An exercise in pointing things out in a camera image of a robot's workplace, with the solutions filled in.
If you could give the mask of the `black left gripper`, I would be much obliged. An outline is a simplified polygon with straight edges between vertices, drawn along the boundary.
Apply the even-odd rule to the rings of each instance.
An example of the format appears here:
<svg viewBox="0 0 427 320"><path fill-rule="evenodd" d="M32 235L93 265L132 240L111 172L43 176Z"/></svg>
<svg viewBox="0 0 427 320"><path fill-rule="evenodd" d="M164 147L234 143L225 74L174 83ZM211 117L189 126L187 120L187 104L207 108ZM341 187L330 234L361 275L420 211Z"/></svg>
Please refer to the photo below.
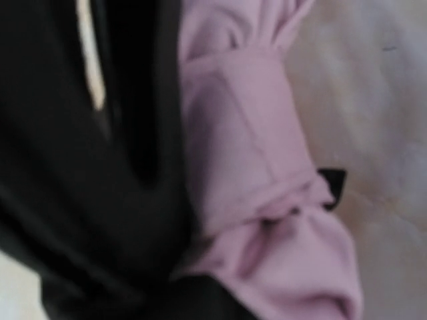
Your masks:
<svg viewBox="0 0 427 320"><path fill-rule="evenodd" d="M184 183L179 1L92 1L95 115L75 1L1 2L1 248L50 319L251 319L209 276L171 274L195 217Z"/></svg>

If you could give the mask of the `pink and black umbrella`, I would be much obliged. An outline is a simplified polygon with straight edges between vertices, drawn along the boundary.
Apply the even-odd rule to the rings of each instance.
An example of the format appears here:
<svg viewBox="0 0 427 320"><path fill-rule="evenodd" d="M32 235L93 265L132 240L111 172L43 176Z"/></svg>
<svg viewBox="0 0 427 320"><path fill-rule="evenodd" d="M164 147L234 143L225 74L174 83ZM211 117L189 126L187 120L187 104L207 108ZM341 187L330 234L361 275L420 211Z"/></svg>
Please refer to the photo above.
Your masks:
<svg viewBox="0 0 427 320"><path fill-rule="evenodd" d="M325 210L283 57L311 1L184 1L179 31L186 273L218 280L259 319L360 319L350 234Z"/></svg>

